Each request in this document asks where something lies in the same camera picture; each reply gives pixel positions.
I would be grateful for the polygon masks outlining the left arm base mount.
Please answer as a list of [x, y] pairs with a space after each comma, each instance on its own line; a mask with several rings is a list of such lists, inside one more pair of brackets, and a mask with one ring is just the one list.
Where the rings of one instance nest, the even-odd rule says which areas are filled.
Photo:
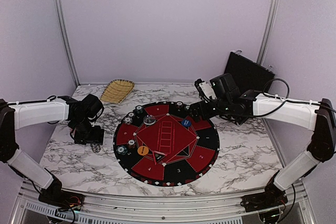
[[58, 206], [61, 211], [70, 207], [72, 210], [81, 210], [84, 195], [72, 193], [62, 189], [61, 181], [52, 175], [53, 181], [47, 189], [41, 189], [38, 200], [46, 204]]

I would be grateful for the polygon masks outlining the white black chip stack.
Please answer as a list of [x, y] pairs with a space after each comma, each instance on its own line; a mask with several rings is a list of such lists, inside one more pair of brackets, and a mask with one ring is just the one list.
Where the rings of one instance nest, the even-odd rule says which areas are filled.
[[101, 151], [101, 145], [100, 144], [90, 144], [91, 150], [94, 153], [99, 153]]

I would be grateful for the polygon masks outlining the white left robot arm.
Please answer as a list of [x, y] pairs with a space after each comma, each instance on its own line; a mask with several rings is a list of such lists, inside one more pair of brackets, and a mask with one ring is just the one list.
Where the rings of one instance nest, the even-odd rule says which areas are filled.
[[31, 125], [66, 121], [74, 143], [102, 145], [104, 130], [95, 122], [103, 111], [102, 102], [92, 94], [81, 101], [69, 96], [13, 103], [1, 100], [1, 162], [46, 190], [47, 199], [61, 206], [67, 199], [61, 182], [20, 149], [15, 132]]

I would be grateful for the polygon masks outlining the clear round dealer button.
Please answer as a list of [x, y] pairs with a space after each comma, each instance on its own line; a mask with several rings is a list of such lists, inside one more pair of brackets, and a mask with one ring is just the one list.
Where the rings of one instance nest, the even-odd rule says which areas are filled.
[[146, 115], [143, 119], [143, 123], [147, 126], [153, 125], [156, 122], [156, 118], [153, 115]]

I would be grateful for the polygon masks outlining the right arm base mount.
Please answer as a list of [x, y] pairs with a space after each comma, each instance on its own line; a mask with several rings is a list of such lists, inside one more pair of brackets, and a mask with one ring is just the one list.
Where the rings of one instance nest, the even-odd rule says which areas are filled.
[[245, 208], [246, 212], [281, 206], [288, 202], [285, 191], [280, 190], [274, 184], [275, 177], [278, 175], [278, 173], [279, 171], [273, 175], [262, 193], [242, 196], [240, 205]]

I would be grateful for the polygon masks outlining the black triangular button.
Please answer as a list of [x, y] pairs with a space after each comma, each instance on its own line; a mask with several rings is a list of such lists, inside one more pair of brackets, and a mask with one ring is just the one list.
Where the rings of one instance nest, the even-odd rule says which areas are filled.
[[157, 164], [159, 161], [161, 161], [162, 159], [164, 159], [166, 157], [165, 153], [162, 152], [158, 152], [158, 151], [154, 151], [153, 152], [153, 159], [154, 159], [154, 163]]

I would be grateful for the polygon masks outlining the orange round blind button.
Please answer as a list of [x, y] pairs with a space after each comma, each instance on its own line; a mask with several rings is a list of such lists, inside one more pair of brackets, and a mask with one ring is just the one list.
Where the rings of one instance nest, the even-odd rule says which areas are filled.
[[137, 153], [141, 156], [146, 156], [149, 153], [149, 148], [142, 145], [137, 149]]

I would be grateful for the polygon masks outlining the blue round blind button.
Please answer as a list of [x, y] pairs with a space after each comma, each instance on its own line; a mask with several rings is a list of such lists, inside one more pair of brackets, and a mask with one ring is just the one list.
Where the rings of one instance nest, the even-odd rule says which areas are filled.
[[184, 127], [190, 127], [191, 126], [191, 121], [190, 120], [187, 120], [187, 119], [184, 119], [181, 124], [184, 126]]

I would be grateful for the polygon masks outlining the small orange black chip pile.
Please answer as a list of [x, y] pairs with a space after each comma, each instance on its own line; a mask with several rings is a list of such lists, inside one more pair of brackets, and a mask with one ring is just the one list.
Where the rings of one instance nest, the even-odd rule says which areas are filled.
[[130, 139], [128, 141], [128, 148], [135, 148], [136, 147], [136, 142], [133, 139]]

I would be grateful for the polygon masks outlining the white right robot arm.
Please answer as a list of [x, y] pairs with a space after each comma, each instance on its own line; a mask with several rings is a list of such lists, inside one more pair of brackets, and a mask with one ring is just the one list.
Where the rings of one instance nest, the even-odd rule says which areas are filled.
[[318, 164], [330, 160], [335, 153], [335, 110], [330, 100], [292, 100], [248, 90], [241, 93], [231, 74], [215, 77], [210, 82], [197, 79], [194, 85], [201, 98], [190, 105], [189, 114], [196, 122], [215, 116], [241, 125], [247, 119], [270, 119], [290, 123], [313, 132], [306, 150], [276, 173], [260, 195], [260, 203], [271, 207], [286, 189], [308, 175]]

